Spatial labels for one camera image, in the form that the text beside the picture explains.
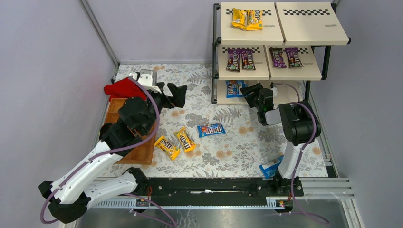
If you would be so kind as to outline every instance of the black metal shelf frame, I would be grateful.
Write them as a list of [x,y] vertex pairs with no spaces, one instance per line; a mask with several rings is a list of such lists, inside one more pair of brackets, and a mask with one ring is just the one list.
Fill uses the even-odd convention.
[[[331,3],[333,11],[336,13],[336,8],[337,4],[336,3]],[[221,37],[217,37],[217,11],[220,9],[220,4],[215,3],[214,4],[214,12],[213,12],[213,69],[211,73],[211,103],[216,104],[217,99],[214,96],[214,86],[215,86],[215,80],[218,79],[219,75],[216,69],[217,65],[217,47],[221,43]],[[323,67],[322,67],[322,80],[327,79],[327,72],[329,69],[329,61],[330,61],[330,50],[332,46],[311,46],[312,51],[315,52],[316,47],[325,47],[325,54],[323,57]],[[309,93],[310,93],[310,88],[311,88],[311,81],[306,81],[305,84],[305,95],[304,95],[304,100],[308,101],[309,100]]]

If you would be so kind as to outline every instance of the wire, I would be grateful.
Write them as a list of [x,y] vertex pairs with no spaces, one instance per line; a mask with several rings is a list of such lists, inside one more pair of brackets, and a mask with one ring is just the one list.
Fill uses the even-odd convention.
[[305,111],[306,111],[306,112],[309,114],[309,116],[311,117],[312,125],[313,125],[312,135],[311,135],[311,137],[309,138],[309,140],[302,146],[301,150],[299,151],[299,156],[298,156],[298,159],[297,159],[297,163],[295,164],[294,171],[292,172],[292,177],[291,177],[291,195],[292,195],[292,199],[294,200],[295,205],[301,210],[301,212],[292,212],[291,214],[304,214],[304,215],[306,215],[308,218],[310,218],[311,220],[313,220],[313,221],[315,221],[315,222],[317,222],[317,223],[320,223],[320,224],[323,224],[323,225],[330,225],[330,221],[327,220],[325,217],[323,217],[323,216],[321,216],[321,215],[318,215],[318,214],[315,214],[315,213],[305,212],[305,211],[300,207],[300,205],[299,205],[298,202],[297,202],[297,199],[295,198],[294,188],[293,188],[293,186],[294,186],[294,178],[295,178],[295,174],[296,174],[296,172],[297,172],[299,163],[301,162],[301,159],[302,159],[302,155],[303,155],[303,152],[302,152],[302,151],[314,140],[315,135],[316,135],[316,132],[317,132],[317,126],[316,126],[316,122],[315,122],[315,117],[314,117],[313,113],[311,112],[311,110],[308,109],[308,107],[306,107],[305,105],[303,105],[303,104],[301,104],[301,103],[297,103],[297,102],[291,102],[291,104],[299,105],[299,106],[301,106],[303,109],[305,109]]
[[147,189],[148,191],[148,199],[150,199],[151,193],[153,192],[153,188],[149,186],[150,190]]
[[[134,145],[130,145],[130,146],[122,147],[122,148],[117,148],[117,149],[113,149],[113,150],[109,150],[109,151],[105,151],[105,152],[96,154],[96,155],[94,155],[94,156],[92,156],[91,158],[88,159],[89,162],[92,162],[95,158],[97,158],[97,157],[99,157],[99,156],[102,156],[102,155],[105,155],[105,154],[116,153],[116,152],[119,152],[119,151],[125,151],[125,150],[129,150],[129,149],[133,149],[133,148],[135,148],[135,147],[137,147],[137,146],[141,146],[141,145],[143,145],[144,143],[146,143],[147,141],[149,141],[152,137],[154,137],[154,135],[157,133],[158,125],[159,125],[159,123],[160,123],[160,113],[158,112],[158,106],[157,106],[157,104],[155,103],[155,100],[153,99],[153,97],[151,96],[151,94],[147,91],[147,89],[144,88],[140,83],[138,83],[138,82],[137,82],[136,80],[134,80],[133,78],[129,78],[129,79],[130,79],[131,81],[133,81],[133,82],[145,93],[145,95],[148,97],[148,99],[150,99],[151,103],[153,104],[153,107],[154,107],[154,110],[155,110],[155,115],[156,115],[155,128],[154,128],[153,132],[151,132],[151,134],[150,134],[146,139],[144,139],[143,141],[141,141],[141,142],[139,142],[139,143],[136,143],[136,144],[134,144]],[[86,166],[87,164],[88,164],[88,162],[84,162],[84,163],[82,163],[80,166],[78,166],[74,171],[72,171],[71,174],[68,175],[68,176],[64,179],[64,181],[62,181],[62,182],[59,184],[59,187],[58,187],[57,189],[55,189],[55,190],[48,196],[48,198],[45,200],[45,203],[43,204],[42,209],[41,209],[41,211],[40,211],[40,221],[41,221],[43,224],[52,224],[52,223],[54,223],[54,222],[57,222],[57,219],[52,220],[52,221],[46,221],[46,220],[44,219],[44,213],[45,213],[45,209],[46,209],[47,204],[50,202],[50,199],[51,199],[60,189],[63,189],[62,187],[67,183],[67,181],[69,181],[78,171],[80,171],[80,170],[81,170],[84,166]]]
[[171,216],[170,214],[168,214],[168,212],[167,212],[166,210],[164,210],[163,208],[161,208],[161,206],[158,205],[158,204],[156,204],[155,202],[153,202],[153,201],[151,201],[151,200],[149,200],[149,199],[143,198],[143,197],[141,197],[141,196],[136,196],[136,195],[131,194],[131,193],[125,193],[124,195],[126,195],[126,196],[131,196],[131,197],[135,197],[135,198],[138,198],[138,199],[141,199],[141,200],[144,200],[144,201],[146,201],[146,202],[149,202],[149,203],[153,204],[153,205],[156,206],[160,211],[162,211],[162,212],[171,220],[171,222],[172,222],[173,224],[164,222],[164,221],[162,221],[161,219],[156,218],[156,217],[153,217],[153,216],[150,216],[150,215],[144,215],[144,214],[142,214],[142,213],[137,213],[137,215],[141,215],[141,216],[144,216],[144,217],[153,219],[153,220],[155,220],[155,221],[161,222],[161,223],[163,223],[163,224],[165,224],[165,225],[167,225],[167,226],[170,226],[170,227],[178,227],[178,224],[177,224],[176,221],[172,218],[172,216]]
[[298,102],[300,102],[301,101],[301,99],[300,99],[300,97],[299,97],[299,92],[298,92],[298,90],[293,86],[293,85],[290,85],[290,84],[287,84],[287,83],[275,83],[275,85],[285,85],[285,86],[288,86],[288,87],[291,87],[296,93],[297,93],[297,96],[298,96]]

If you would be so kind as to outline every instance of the red towel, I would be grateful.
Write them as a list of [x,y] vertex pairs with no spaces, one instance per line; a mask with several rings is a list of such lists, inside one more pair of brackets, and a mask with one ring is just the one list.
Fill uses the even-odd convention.
[[144,92],[129,78],[105,86],[104,92],[106,95],[111,95],[109,101],[111,101],[112,98],[129,98],[134,96],[141,97],[143,100],[147,99]]

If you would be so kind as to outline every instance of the shelf board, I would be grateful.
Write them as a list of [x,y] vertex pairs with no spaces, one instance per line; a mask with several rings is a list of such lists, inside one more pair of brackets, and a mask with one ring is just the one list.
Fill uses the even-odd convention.
[[[233,97],[227,98],[227,84],[224,80],[217,80],[217,104],[218,105],[248,105],[245,98],[243,97]],[[270,84],[272,81],[264,80],[264,81],[255,81],[249,80],[246,81],[248,86],[252,86],[256,83],[260,82],[264,88],[270,88]],[[296,81],[273,81],[274,83],[287,83],[298,89],[298,83]],[[298,96],[295,91],[286,85],[278,85],[277,86],[277,96],[274,97],[273,103],[274,105],[281,105],[290,102],[297,102]]]
[[[298,48],[298,54],[303,67],[289,68],[288,58],[285,51],[283,51],[282,56],[287,68],[273,67],[273,59],[271,58],[269,48],[282,48],[283,50],[285,48]],[[265,51],[271,80],[318,81],[322,79],[322,74],[317,66],[315,55],[311,49],[311,46],[265,46]]]
[[[227,70],[229,49],[250,49],[253,51],[253,61],[256,70],[240,70],[240,72]],[[218,79],[219,80],[268,80],[269,70],[265,56],[264,46],[251,45],[220,45],[218,52]]]
[[[231,25],[232,8],[263,10],[263,30],[244,31]],[[221,44],[282,45],[284,42],[273,2],[221,2]]]
[[277,2],[276,8],[285,45],[348,43],[330,2]]

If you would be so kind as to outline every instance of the yellow candy bag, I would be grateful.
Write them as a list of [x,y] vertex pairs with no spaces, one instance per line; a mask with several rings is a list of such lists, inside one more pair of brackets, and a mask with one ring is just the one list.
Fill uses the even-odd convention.
[[154,143],[154,146],[164,151],[172,161],[179,154],[179,149],[177,149],[171,143],[169,143],[168,140],[163,135]]
[[232,22],[231,24],[242,30],[246,30],[247,13],[243,10],[232,8]]
[[263,30],[262,11],[259,9],[248,9],[247,31]]
[[181,128],[178,132],[174,132],[174,134],[185,148],[185,152],[190,152],[196,148],[196,145],[187,134],[186,127]]

